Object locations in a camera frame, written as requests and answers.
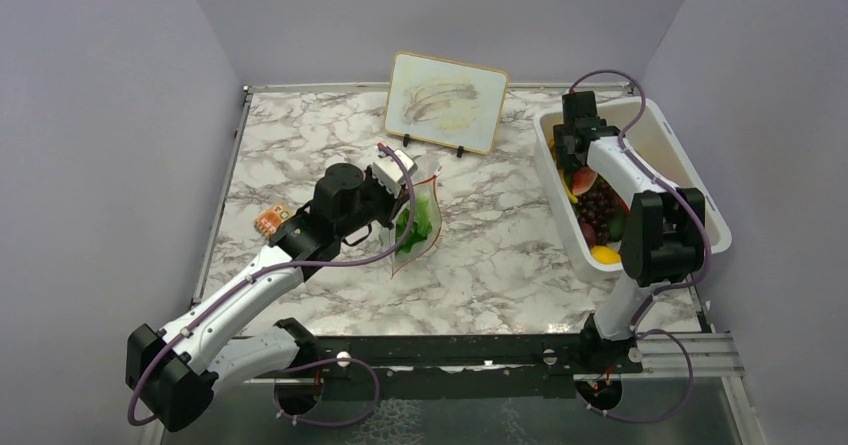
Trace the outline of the green lettuce head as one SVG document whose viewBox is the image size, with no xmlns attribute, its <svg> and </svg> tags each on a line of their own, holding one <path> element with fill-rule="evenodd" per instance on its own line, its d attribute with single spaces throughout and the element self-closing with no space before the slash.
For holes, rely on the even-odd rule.
<svg viewBox="0 0 848 445">
<path fill-rule="evenodd" d="M 431 218 L 431 202 L 430 195 L 422 195 L 416 198 L 416 213 L 413 220 L 413 225 L 405 240 L 401 240 L 403 232 L 410 218 L 410 209 L 405 207 L 399 214 L 396 222 L 396 242 L 399 243 L 395 253 L 410 253 L 414 245 L 423 243 L 428 240 L 433 232 L 433 223 Z"/>
</svg>

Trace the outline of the clear zip top bag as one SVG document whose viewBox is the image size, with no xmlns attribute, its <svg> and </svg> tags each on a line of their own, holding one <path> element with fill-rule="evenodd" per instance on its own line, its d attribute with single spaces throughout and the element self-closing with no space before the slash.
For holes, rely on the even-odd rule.
<svg viewBox="0 0 848 445">
<path fill-rule="evenodd" d="M 390 256 L 392 277 L 433 248 L 442 230 L 443 218 L 437 195 L 441 166 L 432 156 L 417 157 L 415 162 L 418 165 L 413 175 L 416 212 L 410 233 Z"/>
</svg>

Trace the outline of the yellow banana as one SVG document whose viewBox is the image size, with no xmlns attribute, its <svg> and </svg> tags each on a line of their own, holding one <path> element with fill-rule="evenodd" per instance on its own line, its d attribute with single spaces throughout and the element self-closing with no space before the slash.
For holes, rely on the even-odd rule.
<svg viewBox="0 0 848 445">
<path fill-rule="evenodd" d="M 556 156 L 556 150 L 555 150 L 555 141 L 553 139 L 550 139 L 550 140 L 547 141 L 547 144 L 548 144 L 548 150 L 549 150 L 550 155 L 551 155 L 551 159 L 554 163 L 554 166 L 555 166 L 555 169 L 557 171 L 557 174 L 558 174 L 559 180 L 561 182 L 562 188 L 563 188 L 569 202 L 572 205 L 576 205 L 578 203 L 578 198 L 572 193 L 571 188 L 570 188 L 570 184 L 569 184 L 569 179 L 566 177 L 564 171 L 559 167 L 558 162 L 557 162 L 557 156 Z"/>
</svg>

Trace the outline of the watermelon slice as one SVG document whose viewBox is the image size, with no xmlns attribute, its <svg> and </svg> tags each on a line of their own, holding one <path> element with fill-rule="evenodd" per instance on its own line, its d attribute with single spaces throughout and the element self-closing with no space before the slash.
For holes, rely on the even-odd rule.
<svg viewBox="0 0 848 445">
<path fill-rule="evenodd" d="M 590 191 L 597 180 L 598 174 L 589 167 L 581 167 L 571 175 L 570 191 L 579 197 Z"/>
</svg>

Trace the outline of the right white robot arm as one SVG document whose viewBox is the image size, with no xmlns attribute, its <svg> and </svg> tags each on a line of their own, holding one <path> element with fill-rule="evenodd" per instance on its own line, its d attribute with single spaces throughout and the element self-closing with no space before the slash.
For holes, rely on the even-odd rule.
<svg viewBox="0 0 848 445">
<path fill-rule="evenodd" d="M 688 286 L 708 262 L 706 199 L 681 188 L 639 156 L 623 130 L 599 115 L 591 91 L 562 97 L 563 121 L 552 128 L 554 163 L 580 231 L 595 246 L 617 242 L 623 273 L 610 298 L 588 319 L 579 363 L 600 372 L 627 349 L 654 296 Z"/>
</svg>

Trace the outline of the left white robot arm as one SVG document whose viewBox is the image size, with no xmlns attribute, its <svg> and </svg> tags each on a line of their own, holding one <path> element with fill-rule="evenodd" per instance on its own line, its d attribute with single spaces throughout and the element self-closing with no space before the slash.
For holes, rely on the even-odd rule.
<svg viewBox="0 0 848 445">
<path fill-rule="evenodd" d="M 154 328 L 129 336 L 125 381 L 131 389 L 126 416 L 141 427 L 160 422 L 171 432 L 196 421 L 216 395 L 231 385 L 280 370 L 298 376 L 326 365 L 358 364 L 352 357 L 320 353 L 317 338 L 295 319 L 248 339 L 238 333 L 274 301 L 324 268 L 355 268 L 395 254 L 411 235 L 406 226 L 375 255 L 341 261 L 353 233 L 375 223 L 391 229 L 402 209 L 417 208 L 415 161 L 389 149 L 368 167 L 330 166 L 310 202 L 271 234 L 248 264 L 210 298 Z"/>
</svg>

